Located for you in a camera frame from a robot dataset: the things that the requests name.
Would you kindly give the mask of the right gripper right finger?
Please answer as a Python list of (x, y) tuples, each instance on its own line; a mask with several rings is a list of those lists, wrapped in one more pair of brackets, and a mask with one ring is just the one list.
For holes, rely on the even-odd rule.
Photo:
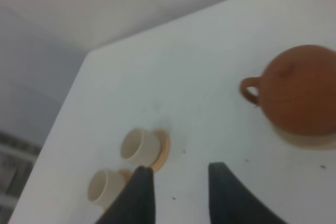
[(284, 223), (224, 163), (208, 166), (211, 223)]

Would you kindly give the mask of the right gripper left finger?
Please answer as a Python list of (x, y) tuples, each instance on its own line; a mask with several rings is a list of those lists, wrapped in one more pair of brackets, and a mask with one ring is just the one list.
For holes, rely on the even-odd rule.
[(154, 172), (140, 166), (97, 224), (155, 223)]

